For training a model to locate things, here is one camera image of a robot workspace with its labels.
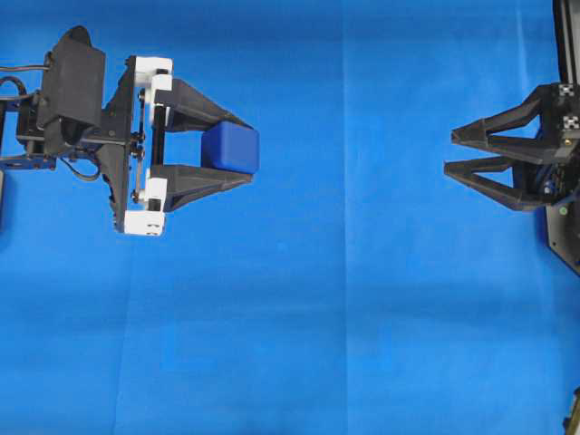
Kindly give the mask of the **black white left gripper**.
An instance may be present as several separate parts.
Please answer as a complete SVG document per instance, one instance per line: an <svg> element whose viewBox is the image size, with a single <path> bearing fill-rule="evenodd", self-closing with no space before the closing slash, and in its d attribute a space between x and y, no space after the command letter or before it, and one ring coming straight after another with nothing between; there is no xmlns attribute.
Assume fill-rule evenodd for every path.
<svg viewBox="0 0 580 435"><path fill-rule="evenodd" d="M166 213L252 182L251 174L221 169L187 165L144 169L144 132L132 130L136 92L140 92L140 126L155 120L164 123L168 109L168 132L208 131L222 121L251 129L197 89L173 79L170 58L129 57L118 88L102 112L102 145L96 151L101 175L110 189L117 231L158 237L164 230Z"/></svg>

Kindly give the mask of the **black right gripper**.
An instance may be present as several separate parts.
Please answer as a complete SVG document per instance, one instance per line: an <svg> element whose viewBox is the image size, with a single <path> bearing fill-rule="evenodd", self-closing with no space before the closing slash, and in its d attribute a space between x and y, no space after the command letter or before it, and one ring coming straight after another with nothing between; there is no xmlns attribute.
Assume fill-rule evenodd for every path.
<svg viewBox="0 0 580 435"><path fill-rule="evenodd" d="M540 119L536 137L500 135ZM579 271L579 85L537 86L518 106L451 131L451 142L503 157L446 162L444 174L514 211L541 209L546 243ZM482 176L512 170L508 186Z"/></svg>

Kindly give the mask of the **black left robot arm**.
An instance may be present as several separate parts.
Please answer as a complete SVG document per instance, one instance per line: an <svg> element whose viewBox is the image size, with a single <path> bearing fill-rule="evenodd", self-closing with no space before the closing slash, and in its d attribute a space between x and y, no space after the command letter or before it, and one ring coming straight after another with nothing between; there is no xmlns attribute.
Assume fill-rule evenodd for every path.
<svg viewBox="0 0 580 435"><path fill-rule="evenodd" d="M84 181L103 179L110 189L115 229L128 235L158 237L166 216L188 203L252 181L259 169L258 132L231 112L173 76L170 58L131 56L101 122L84 127L56 120L58 129L42 127L39 111L47 103L39 92L28 93L20 81L18 95L1 99L1 112L17 115L15 138L20 155L1 159L1 170L54 169L88 160L93 175L77 172ZM200 164L167 164L165 136L198 131Z"/></svg>

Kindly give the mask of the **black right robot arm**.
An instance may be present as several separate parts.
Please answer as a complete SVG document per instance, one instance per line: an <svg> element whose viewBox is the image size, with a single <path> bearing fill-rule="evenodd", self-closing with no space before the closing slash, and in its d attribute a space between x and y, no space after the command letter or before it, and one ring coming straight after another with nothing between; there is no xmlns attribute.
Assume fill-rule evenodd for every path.
<svg viewBox="0 0 580 435"><path fill-rule="evenodd" d="M546 212L546 242L579 269L579 4L553 3L559 80L518 106L452 130L453 143L488 152L444 173L515 211Z"/></svg>

